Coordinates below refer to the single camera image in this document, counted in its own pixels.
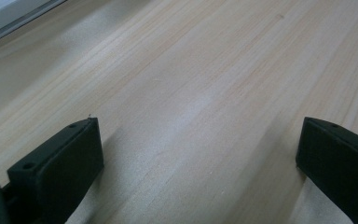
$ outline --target wood grain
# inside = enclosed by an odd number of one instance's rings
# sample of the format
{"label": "wood grain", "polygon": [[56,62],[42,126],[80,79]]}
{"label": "wood grain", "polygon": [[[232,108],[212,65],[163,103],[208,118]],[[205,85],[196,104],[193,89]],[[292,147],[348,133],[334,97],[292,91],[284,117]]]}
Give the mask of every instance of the wood grain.
{"label": "wood grain", "polygon": [[358,1],[68,1],[0,40],[0,184],[65,125],[105,168],[68,223],[351,223],[297,169],[358,133]]}

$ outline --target black object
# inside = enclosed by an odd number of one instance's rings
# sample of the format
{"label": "black object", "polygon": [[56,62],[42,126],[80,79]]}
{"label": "black object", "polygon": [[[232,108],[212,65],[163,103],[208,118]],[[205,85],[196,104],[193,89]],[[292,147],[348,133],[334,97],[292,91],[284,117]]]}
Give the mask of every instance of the black object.
{"label": "black object", "polygon": [[64,223],[102,169],[98,120],[67,126],[7,170],[0,224]]}
{"label": "black object", "polygon": [[358,223],[358,135],[334,123],[305,118],[297,166],[354,223]]}

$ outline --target table surface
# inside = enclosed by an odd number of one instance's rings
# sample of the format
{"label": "table surface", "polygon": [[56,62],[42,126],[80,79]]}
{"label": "table surface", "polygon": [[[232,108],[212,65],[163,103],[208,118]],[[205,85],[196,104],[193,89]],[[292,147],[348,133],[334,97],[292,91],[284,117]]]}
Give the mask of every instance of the table surface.
{"label": "table surface", "polygon": [[0,184],[97,117],[68,223],[351,223],[296,168],[304,117],[358,133],[358,0],[73,0],[0,40]]}

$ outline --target tabletop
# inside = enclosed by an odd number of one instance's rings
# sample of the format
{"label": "tabletop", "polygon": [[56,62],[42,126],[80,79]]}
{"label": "tabletop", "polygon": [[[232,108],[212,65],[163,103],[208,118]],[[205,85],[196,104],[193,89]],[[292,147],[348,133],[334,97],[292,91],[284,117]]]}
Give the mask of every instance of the tabletop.
{"label": "tabletop", "polygon": [[358,0],[69,0],[0,39],[0,185],[100,122],[68,223],[351,223],[296,168],[305,117],[358,133]]}

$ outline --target wooden table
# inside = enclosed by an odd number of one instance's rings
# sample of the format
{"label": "wooden table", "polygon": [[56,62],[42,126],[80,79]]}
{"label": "wooden table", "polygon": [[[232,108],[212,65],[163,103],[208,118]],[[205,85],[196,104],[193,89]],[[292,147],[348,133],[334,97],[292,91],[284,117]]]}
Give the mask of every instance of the wooden table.
{"label": "wooden table", "polygon": [[296,168],[358,133],[358,0],[73,0],[0,40],[0,184],[67,124],[105,168],[68,223],[351,223]]}

